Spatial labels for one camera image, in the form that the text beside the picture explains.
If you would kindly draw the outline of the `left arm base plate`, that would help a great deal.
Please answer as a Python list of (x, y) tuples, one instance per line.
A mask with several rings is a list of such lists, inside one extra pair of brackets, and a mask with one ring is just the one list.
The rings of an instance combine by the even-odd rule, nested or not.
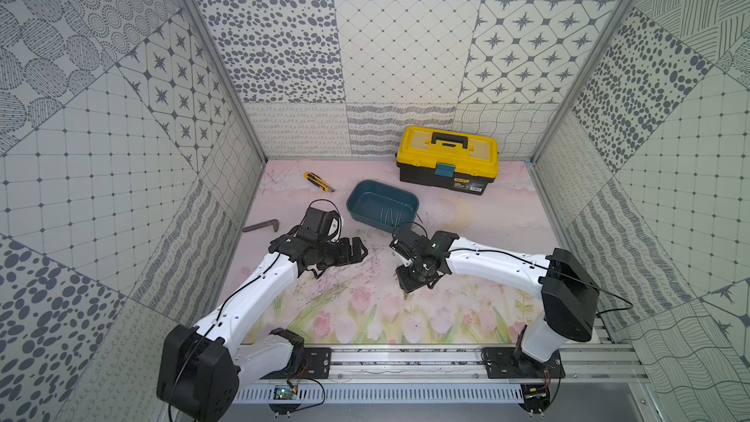
[(328, 347), (304, 347), (294, 350), (289, 365), (270, 377), (327, 379), (330, 375), (331, 358), (332, 349)]

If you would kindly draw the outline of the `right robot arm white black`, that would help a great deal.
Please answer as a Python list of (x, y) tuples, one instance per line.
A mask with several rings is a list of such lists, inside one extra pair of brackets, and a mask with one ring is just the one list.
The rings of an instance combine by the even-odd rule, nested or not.
[(498, 249), (437, 231), (431, 238), (398, 228), (390, 248), (404, 263), (396, 268), (400, 288), (432, 289), (446, 275), (470, 275), (511, 286), (542, 302), (542, 311), (517, 338), (511, 362), (522, 371), (541, 370), (568, 342), (592, 339), (600, 291), (568, 250), (550, 255)]

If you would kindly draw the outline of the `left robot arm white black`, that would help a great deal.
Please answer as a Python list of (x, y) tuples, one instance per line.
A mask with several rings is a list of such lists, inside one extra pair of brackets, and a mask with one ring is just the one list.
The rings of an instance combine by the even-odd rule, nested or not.
[(238, 391), (264, 377), (293, 379), (305, 371), (305, 340), (284, 328), (243, 347), (273, 301), (306, 272), (361, 263), (360, 238), (345, 238), (337, 209), (309, 206), (299, 225), (272, 240), (250, 277), (193, 326), (177, 325), (164, 340), (156, 396), (169, 411), (195, 421), (218, 421)]

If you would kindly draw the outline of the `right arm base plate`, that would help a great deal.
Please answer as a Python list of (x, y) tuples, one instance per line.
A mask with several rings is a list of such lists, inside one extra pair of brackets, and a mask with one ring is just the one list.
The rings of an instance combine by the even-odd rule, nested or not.
[(562, 379), (566, 376), (560, 351), (539, 363), (515, 347), (484, 347), (480, 359), (489, 379)]

